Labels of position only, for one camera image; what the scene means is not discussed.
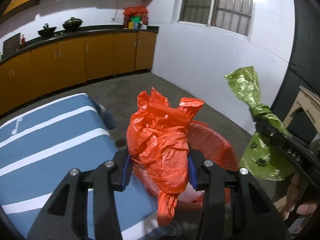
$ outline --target paw print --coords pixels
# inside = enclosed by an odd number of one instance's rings
[[[265,160],[262,160],[261,158],[256,161],[256,164],[258,164],[258,166],[260,167],[267,166],[267,162]]]
[[[258,146],[258,145],[257,145],[255,142],[253,142],[252,144],[250,144],[250,148],[251,148],[251,149],[255,149],[257,146]]]

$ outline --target white wall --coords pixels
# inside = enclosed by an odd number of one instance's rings
[[[119,22],[111,22],[117,8],[142,5],[141,0],[40,0],[40,4],[29,8],[0,25],[0,51],[3,42],[22,33],[27,41],[38,37],[37,31],[45,23],[63,30],[62,24],[70,17],[81,18],[82,26],[122,24],[122,10],[118,10]]]
[[[261,102],[272,105],[290,59],[293,0],[255,0],[251,35],[177,23],[179,0],[148,1],[149,24],[159,25],[153,73],[199,97],[249,133],[248,107],[236,99],[223,76],[254,65]]]

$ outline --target black countertop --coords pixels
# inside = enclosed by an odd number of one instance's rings
[[[107,32],[153,32],[158,33],[159,27],[158,26],[148,26],[147,30],[129,30],[129,29],[123,29],[123,25],[95,25],[95,26],[84,26],[79,27],[78,31],[76,32],[70,32],[66,30],[58,31],[54,33],[54,36],[50,38],[44,38],[44,37],[37,37],[33,40],[26,41],[26,46],[23,49],[17,50],[15,53],[3,58],[0,60],[0,65],[5,63],[6,61],[24,53],[29,50],[35,49],[37,47],[43,46],[44,44],[56,42],[72,37],[77,36],[83,36],[86,34],[92,34],[92,33],[107,33]]]

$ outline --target black pot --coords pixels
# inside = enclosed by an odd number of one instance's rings
[[[80,27],[82,22],[83,21],[81,19],[79,19],[79,18],[71,17],[62,26],[67,31],[76,31]]]
[[[38,31],[38,34],[42,37],[52,37],[54,31],[56,30],[57,27],[50,27],[50,28],[46,28],[43,30]]]

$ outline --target metal screw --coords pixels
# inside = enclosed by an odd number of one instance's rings
[[[72,169],[72,170],[70,171],[70,175],[71,175],[71,176],[76,176],[78,173],[79,173],[79,170],[78,170],[78,169]]]
[[[113,165],[115,165],[115,163],[114,163],[113,161],[106,161],[106,162],[104,163],[104,165],[105,165],[106,167],[110,168],[110,167],[112,167]]]
[[[246,168],[241,168],[239,171],[242,175],[247,175],[249,173],[249,171]]]
[[[205,160],[205,161],[203,162],[203,164],[204,164],[204,166],[206,166],[206,167],[211,167],[211,166],[213,165],[213,161],[211,161],[211,160]]]

